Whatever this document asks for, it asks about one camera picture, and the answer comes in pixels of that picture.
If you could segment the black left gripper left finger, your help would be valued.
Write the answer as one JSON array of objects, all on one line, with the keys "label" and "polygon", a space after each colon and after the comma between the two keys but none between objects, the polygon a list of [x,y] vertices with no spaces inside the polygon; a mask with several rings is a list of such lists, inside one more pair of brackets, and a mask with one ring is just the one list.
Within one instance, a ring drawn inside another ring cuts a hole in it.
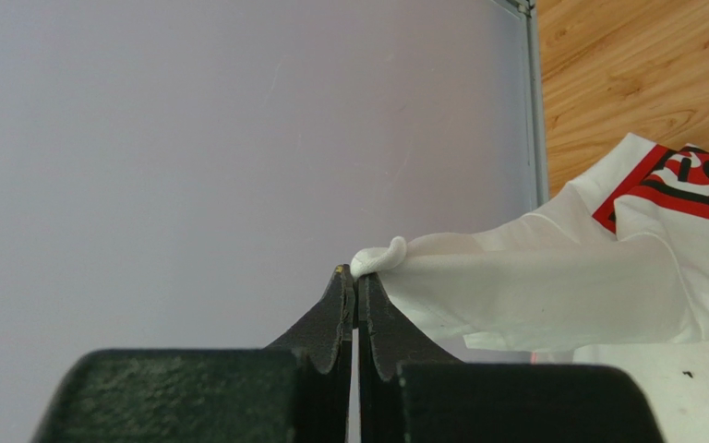
[{"label": "black left gripper left finger", "polygon": [[259,349],[106,349],[66,373],[37,442],[344,442],[351,273]]}]

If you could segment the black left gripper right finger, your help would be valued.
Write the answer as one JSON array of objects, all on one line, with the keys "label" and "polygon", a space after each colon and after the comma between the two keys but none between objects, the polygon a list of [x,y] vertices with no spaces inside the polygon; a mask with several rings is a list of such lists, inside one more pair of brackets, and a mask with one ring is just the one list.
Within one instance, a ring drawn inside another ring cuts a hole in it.
[{"label": "black left gripper right finger", "polygon": [[659,442],[647,399],[597,365],[466,363],[388,298],[357,282],[360,435],[365,442]]}]

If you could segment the white Coca-Cola print t-shirt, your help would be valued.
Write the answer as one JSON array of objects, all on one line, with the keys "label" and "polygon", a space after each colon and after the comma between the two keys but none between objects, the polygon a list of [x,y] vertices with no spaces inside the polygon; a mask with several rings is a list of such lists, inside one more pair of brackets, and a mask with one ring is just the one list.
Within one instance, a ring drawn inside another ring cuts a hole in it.
[{"label": "white Coca-Cola print t-shirt", "polygon": [[709,151],[629,134],[545,205],[359,251],[435,340],[613,365],[668,442],[709,442]]}]

